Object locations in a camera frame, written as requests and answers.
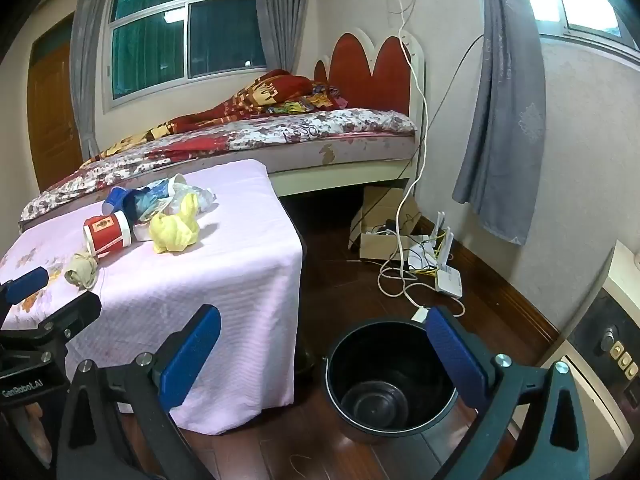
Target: blue gripper pad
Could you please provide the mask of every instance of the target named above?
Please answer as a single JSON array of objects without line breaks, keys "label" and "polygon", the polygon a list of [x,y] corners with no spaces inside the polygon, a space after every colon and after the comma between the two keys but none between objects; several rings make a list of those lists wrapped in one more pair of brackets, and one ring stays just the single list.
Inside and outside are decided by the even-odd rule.
[{"label": "blue gripper pad", "polygon": [[439,307],[429,310],[424,325],[431,345],[462,400],[470,408],[483,412],[489,405],[488,377],[472,351]]},{"label": "blue gripper pad", "polygon": [[220,313],[214,306],[206,307],[200,322],[160,375],[158,396],[166,412],[184,402],[220,336]]},{"label": "blue gripper pad", "polygon": [[8,304],[16,305],[35,294],[49,283],[49,274],[42,267],[36,267],[31,272],[7,283],[5,300]]}]

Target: red paper cup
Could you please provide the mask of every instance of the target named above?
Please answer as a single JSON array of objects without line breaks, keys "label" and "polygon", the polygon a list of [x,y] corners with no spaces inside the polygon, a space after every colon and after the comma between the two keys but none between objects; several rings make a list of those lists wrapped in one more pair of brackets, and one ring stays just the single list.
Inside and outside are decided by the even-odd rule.
[{"label": "red paper cup", "polygon": [[122,211],[93,216],[84,222],[84,239],[92,256],[121,251],[131,245],[129,222]]}]

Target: red headboard panel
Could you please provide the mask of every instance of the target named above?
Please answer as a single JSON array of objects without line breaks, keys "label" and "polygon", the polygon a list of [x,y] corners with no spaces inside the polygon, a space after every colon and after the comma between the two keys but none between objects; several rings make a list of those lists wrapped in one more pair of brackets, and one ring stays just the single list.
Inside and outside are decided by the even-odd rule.
[{"label": "red headboard panel", "polygon": [[[316,64],[314,77],[327,81],[322,61]],[[358,38],[344,34],[335,45],[328,82],[340,90],[349,102],[349,108],[395,110],[409,115],[411,69],[398,38],[390,37],[383,43],[372,75]]]}]

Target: trash can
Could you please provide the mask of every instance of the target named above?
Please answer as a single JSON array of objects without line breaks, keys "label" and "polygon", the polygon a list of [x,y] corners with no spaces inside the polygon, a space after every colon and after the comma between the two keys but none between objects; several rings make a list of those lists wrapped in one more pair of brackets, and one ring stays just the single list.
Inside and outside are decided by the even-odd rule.
[{"label": "trash can", "polygon": [[428,430],[458,397],[424,326],[405,319],[370,320],[340,338],[324,388],[342,432],[362,442]]}]

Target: wooden baseboard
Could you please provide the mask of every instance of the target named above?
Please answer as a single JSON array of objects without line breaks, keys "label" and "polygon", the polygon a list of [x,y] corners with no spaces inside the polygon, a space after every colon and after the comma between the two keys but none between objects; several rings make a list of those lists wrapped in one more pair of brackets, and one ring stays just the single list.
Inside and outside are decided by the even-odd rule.
[{"label": "wooden baseboard", "polygon": [[[422,217],[418,222],[418,229],[423,233],[430,233],[433,223]],[[535,348],[541,358],[560,335],[556,327],[511,283],[461,243],[454,240],[451,253],[454,266],[462,276],[463,286],[465,283],[473,283],[474,291],[480,299],[522,340]]]}]

